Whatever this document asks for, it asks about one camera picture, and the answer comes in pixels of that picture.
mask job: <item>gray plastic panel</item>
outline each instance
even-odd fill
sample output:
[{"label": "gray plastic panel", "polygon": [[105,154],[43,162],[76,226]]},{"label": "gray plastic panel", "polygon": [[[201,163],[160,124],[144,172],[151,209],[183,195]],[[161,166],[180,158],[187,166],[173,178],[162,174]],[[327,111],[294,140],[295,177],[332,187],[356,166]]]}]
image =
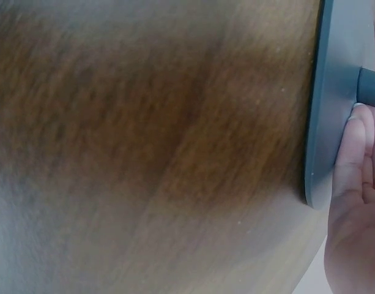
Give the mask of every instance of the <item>gray plastic panel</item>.
[{"label": "gray plastic panel", "polygon": [[373,7],[372,0],[322,3],[305,162],[306,200],[316,209],[331,199],[332,170],[360,69],[375,71]]}]

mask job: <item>brown wood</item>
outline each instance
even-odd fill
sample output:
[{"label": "brown wood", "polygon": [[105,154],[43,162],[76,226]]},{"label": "brown wood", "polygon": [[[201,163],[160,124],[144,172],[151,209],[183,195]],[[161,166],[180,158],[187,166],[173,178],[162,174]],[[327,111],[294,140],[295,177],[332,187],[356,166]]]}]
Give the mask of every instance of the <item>brown wood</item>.
[{"label": "brown wood", "polygon": [[0,0],[0,293],[290,293],[318,6]]}]

